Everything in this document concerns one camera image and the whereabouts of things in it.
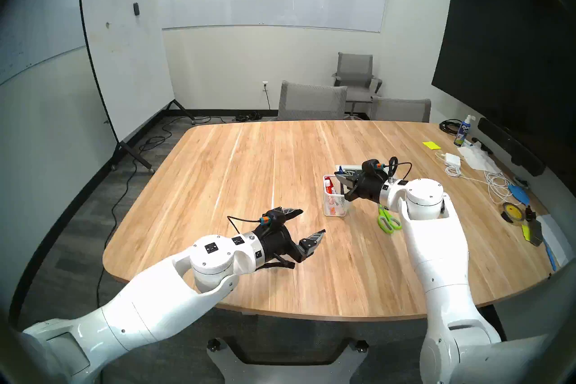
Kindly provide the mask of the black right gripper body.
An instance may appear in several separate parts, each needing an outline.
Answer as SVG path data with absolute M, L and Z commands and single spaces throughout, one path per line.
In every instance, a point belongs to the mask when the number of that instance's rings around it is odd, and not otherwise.
M 387 180 L 386 171 L 377 171 L 374 174 L 359 173 L 353 187 L 353 200 L 365 199 L 380 204 L 381 192 Z

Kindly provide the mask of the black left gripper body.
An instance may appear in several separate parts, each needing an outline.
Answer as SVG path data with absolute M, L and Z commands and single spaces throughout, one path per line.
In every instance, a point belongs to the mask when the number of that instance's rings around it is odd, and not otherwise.
M 264 256 L 264 264 L 256 269 L 294 269 L 295 263 L 283 259 L 282 255 L 288 255 L 294 261 L 301 262 L 301 253 L 298 250 L 298 245 L 291 239 L 290 233 L 285 226 L 276 230 L 271 230 L 268 226 L 257 226 L 254 234 L 263 248 Z

